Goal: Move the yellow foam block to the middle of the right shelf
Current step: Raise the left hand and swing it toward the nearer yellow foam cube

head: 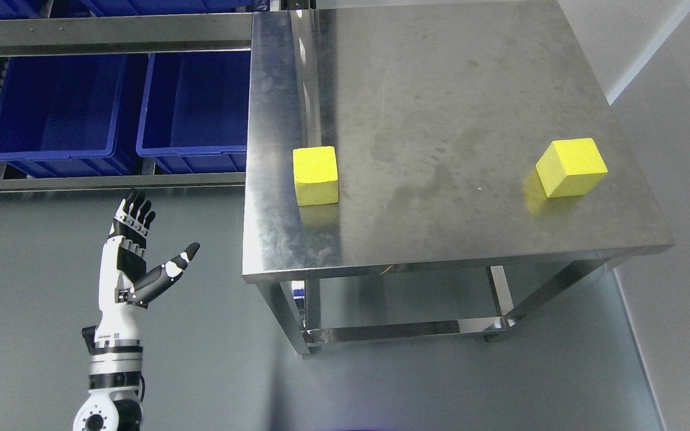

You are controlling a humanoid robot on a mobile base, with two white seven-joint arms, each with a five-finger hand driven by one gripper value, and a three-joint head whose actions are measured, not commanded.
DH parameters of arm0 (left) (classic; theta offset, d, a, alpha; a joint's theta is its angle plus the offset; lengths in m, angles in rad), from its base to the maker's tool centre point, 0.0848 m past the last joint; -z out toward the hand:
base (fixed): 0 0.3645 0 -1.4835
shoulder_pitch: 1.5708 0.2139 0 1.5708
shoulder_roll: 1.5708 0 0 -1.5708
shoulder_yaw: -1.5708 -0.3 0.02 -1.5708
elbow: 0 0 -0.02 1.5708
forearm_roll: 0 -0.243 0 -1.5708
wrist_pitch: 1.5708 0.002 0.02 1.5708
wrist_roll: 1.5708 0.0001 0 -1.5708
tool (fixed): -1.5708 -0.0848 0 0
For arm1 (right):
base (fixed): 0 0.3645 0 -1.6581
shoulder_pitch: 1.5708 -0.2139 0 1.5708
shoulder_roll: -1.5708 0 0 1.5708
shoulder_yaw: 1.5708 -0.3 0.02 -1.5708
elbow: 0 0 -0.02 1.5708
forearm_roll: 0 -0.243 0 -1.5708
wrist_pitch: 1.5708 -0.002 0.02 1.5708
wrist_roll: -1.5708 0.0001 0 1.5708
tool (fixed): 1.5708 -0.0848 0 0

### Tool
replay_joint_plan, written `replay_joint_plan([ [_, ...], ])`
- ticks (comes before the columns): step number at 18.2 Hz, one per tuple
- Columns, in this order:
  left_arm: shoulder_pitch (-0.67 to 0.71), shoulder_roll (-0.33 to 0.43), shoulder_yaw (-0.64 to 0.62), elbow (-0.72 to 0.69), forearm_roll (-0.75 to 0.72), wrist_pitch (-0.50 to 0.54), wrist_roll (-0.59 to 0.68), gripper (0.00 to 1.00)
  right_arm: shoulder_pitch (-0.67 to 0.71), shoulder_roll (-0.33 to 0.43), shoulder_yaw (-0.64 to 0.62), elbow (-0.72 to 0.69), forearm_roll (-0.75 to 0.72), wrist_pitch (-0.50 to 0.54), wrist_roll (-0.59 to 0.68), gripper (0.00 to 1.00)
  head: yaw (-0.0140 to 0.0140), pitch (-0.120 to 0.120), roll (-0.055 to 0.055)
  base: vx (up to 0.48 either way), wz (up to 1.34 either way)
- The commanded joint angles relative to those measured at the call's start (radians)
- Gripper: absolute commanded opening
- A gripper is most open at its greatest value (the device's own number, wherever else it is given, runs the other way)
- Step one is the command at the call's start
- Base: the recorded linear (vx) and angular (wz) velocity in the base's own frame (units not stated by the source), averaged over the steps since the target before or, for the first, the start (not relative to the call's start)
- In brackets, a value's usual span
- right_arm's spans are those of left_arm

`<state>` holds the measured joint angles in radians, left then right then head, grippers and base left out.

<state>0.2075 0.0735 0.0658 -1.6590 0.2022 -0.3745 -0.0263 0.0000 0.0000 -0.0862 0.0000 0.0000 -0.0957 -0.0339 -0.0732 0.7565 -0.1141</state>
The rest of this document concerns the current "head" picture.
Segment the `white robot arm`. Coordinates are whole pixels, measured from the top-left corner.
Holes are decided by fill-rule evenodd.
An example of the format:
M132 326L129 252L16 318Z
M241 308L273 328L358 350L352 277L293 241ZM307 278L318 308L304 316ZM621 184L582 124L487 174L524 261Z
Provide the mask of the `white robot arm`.
M90 355L88 398L73 430L140 430L145 381L143 347L137 340L95 342L96 326L81 330Z

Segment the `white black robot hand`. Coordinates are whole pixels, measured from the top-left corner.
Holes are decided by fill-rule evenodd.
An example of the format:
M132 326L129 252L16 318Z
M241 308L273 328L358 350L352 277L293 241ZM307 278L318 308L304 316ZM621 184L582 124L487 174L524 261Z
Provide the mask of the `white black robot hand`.
M199 251L194 242L172 259L146 268L146 240L156 213L145 193L131 189L113 215L99 266L98 306L101 321L91 350L139 345L140 314L175 282Z

